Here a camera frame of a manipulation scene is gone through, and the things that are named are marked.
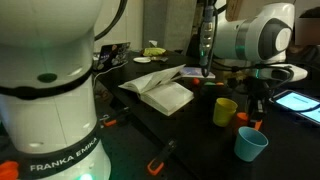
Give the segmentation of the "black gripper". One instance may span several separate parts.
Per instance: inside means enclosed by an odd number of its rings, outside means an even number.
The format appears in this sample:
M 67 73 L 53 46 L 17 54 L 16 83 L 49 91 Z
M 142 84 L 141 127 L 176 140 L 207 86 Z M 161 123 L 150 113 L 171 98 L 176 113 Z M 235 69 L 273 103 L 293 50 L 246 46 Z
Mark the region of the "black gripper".
M 256 120 L 261 121 L 266 115 L 264 103 L 269 96 L 269 85 L 265 80 L 257 78 L 249 78 L 246 84 L 248 93 L 246 111 L 251 116 L 254 110 L 256 112 Z

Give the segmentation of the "white franka robot arm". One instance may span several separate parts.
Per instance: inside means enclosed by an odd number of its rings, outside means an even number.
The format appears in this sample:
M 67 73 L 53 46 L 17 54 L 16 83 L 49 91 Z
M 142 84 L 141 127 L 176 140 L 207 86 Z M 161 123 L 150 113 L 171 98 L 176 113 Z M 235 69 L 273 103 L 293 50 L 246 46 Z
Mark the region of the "white franka robot arm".
M 109 180 L 93 95 L 94 26 L 103 0 L 0 0 L 1 121 L 19 166 L 1 180 Z M 226 0 L 210 0 L 200 67 L 214 57 L 281 66 L 294 25 L 291 3 L 228 21 Z

